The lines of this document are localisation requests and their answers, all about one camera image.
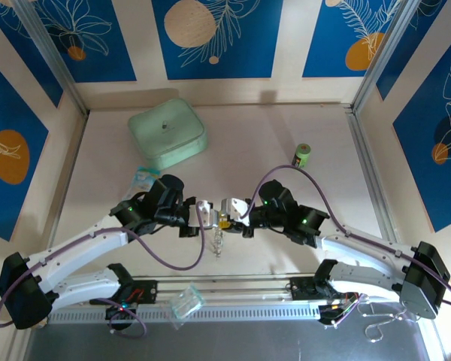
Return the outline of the light blue wipes packet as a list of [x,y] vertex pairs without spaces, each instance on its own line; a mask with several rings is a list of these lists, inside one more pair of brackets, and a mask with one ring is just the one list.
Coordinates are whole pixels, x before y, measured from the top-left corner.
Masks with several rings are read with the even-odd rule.
[[148,192],[159,176],[160,171],[158,170],[142,166],[138,167],[124,199],[130,199],[136,193]]

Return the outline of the green cylindrical battery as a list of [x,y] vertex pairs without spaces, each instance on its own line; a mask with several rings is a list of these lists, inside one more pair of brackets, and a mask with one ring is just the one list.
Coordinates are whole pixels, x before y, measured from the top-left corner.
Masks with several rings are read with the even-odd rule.
[[311,147],[309,144],[299,144],[292,159],[292,165],[296,168],[304,168],[309,160]]

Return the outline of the mint green zip case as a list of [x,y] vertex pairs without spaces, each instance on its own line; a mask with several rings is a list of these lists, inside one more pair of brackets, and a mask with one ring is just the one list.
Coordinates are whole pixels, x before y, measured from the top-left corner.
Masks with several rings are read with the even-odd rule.
[[148,167],[161,171],[208,146],[207,130],[184,99],[171,99],[128,120],[129,131]]

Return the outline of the clear plastic box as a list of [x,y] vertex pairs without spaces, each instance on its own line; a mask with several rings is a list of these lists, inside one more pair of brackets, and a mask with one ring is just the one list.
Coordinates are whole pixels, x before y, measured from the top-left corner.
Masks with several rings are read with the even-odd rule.
[[178,330],[185,323],[201,310],[205,305],[205,300],[194,284],[174,294],[163,308],[166,319],[175,330]]

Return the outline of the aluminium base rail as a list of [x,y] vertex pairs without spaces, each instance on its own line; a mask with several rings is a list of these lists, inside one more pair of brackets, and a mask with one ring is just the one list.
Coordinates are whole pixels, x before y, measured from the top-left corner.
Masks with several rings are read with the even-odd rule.
[[[249,292],[264,299],[271,298],[273,293],[279,298],[283,294],[289,293],[286,290],[289,278],[196,279],[194,281],[178,278],[174,280],[137,279],[136,281],[157,281],[156,298],[158,296],[164,298],[175,292],[179,293],[189,284],[194,284],[201,293],[242,294]],[[329,280],[329,282],[341,293],[359,293],[387,299],[391,302],[400,302],[406,299],[401,295],[401,291],[407,288],[382,274],[362,276],[357,272],[347,272],[340,274],[338,280]],[[52,297],[54,308],[59,309],[90,299],[109,299],[119,287],[118,277],[110,269],[106,269],[95,274],[69,277],[60,281],[45,294]]]

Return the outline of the aluminium side rail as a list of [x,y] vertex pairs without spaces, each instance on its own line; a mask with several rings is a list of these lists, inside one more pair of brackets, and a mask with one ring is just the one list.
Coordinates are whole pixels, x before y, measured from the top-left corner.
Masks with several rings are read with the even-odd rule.
[[43,242],[47,246],[53,244],[56,237],[59,220],[65,204],[65,197],[67,196],[88,118],[88,115],[78,118],[67,143],[66,153],[61,163],[59,178],[43,232]]
[[380,177],[377,173],[377,167],[375,166],[368,140],[362,129],[360,120],[351,108],[345,108],[345,111],[374,213],[380,228],[380,234],[391,242],[400,243],[401,239],[398,237],[394,220],[389,212],[389,205],[386,201]]

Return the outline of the aluminium frame post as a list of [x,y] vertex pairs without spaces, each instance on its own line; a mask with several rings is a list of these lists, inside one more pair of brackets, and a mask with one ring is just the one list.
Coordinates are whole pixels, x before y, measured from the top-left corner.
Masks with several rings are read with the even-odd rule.
[[421,0],[401,0],[399,2],[398,11],[393,17],[379,49],[371,60],[370,67],[366,71],[360,87],[351,102],[351,111],[354,115],[360,112],[362,106],[368,100],[369,94],[374,89],[377,79],[383,73],[383,69],[390,60],[420,2]]
[[48,68],[59,82],[59,85],[68,94],[71,102],[80,114],[87,118],[89,109],[78,92],[67,65],[53,43],[46,27],[41,22],[32,3],[28,0],[10,0],[10,2],[14,12],[28,32]]

